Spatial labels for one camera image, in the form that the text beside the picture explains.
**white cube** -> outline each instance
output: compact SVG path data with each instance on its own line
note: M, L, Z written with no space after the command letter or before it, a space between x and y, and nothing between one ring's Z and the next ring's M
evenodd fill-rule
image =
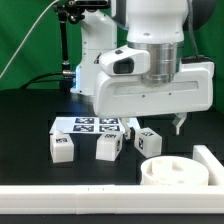
M123 133L106 131L97 140L96 159L115 161L122 149Z
M71 162L74 159L74 145L69 134L50 136L50 151L53 163Z
M150 128L138 129L135 132L135 148L146 158L161 155L162 137Z

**black cable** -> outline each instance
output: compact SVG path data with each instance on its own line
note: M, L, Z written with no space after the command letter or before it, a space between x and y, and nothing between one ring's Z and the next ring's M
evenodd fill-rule
M35 83L44 83L44 82L60 82L62 81L63 79L52 79L52 80L40 80L40 81L33 81L33 82L30 82L29 84L27 84L26 88L31 85L31 84L35 84Z
M39 79L43 79L43 78L47 78L47 77L51 77L51 76L57 76L57 75L62 75L62 72L47 73L47 74L44 74L44 75L37 76L37 77L31 79L29 82L22 85L20 87L20 89L26 89L30 84L32 84L33 82L35 82Z
M192 43L192 47L194 49L195 52L195 56L198 57L199 53L198 53L198 47L195 41L195 37L194 37L194 30L193 30L193 6L192 6L192 2L191 0L187 0L187 4L188 4L188 10L189 10L189 14L188 14L188 31L189 31L189 36L191 39L191 43Z

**robot camera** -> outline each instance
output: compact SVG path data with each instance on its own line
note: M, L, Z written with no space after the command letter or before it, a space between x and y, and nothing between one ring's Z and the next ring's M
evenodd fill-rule
M110 7L110 0L75 0L74 7L91 8L91 9L104 9Z

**white plastic edge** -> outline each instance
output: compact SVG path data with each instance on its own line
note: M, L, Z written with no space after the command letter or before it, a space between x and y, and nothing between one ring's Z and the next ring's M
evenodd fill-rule
M205 146L194 147L199 155L216 185L1 186L0 214L224 213L224 168Z

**white circular container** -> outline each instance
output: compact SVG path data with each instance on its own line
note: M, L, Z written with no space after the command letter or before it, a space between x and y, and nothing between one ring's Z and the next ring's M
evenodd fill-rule
M199 162L177 156L160 156L141 165L143 185L208 185L208 169Z

